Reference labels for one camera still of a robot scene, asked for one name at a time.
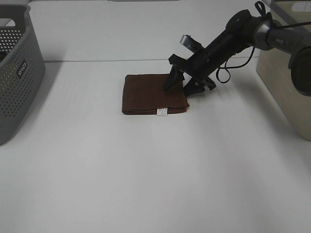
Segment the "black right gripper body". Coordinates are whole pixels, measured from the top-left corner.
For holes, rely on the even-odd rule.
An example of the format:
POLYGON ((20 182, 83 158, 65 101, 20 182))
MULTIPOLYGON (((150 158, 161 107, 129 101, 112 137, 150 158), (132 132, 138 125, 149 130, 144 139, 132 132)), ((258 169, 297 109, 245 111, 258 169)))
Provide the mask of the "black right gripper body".
POLYGON ((216 84, 209 78, 209 75, 242 50, 243 40, 241 37, 234 33, 221 33, 207 47, 193 53, 188 59, 173 54, 169 58, 169 63, 179 67, 191 78, 198 81, 206 79, 205 88, 212 90, 216 84))

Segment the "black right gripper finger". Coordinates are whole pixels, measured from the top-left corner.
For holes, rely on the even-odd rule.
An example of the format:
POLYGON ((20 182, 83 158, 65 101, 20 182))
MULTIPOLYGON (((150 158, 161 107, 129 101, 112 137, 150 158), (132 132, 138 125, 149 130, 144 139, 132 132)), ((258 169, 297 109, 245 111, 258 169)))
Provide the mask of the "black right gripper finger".
POLYGON ((189 82, 183 87, 185 96, 191 96, 205 92, 205 81, 206 79, 198 81, 195 78, 191 78, 189 82))
POLYGON ((164 91, 168 91, 170 88, 182 81, 184 81, 184 72, 180 70, 179 67, 173 65, 162 88, 164 91))

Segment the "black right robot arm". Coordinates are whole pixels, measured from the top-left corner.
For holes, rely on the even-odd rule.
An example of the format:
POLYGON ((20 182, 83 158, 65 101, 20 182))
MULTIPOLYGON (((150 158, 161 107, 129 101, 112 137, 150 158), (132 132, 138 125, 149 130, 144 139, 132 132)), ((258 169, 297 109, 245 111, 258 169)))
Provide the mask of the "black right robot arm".
POLYGON ((206 47, 184 35, 180 43, 192 51, 183 59, 175 54, 169 58, 172 69, 163 84, 167 91, 184 80, 187 73, 191 79, 183 88, 186 96, 213 90, 216 84, 209 75, 221 69, 228 70, 227 61, 244 49, 277 49, 290 54, 288 68, 295 89, 302 95, 311 94, 311 34, 294 30, 293 25, 281 26, 272 19, 271 13, 261 12, 254 17, 248 10, 236 13, 225 30, 206 47))

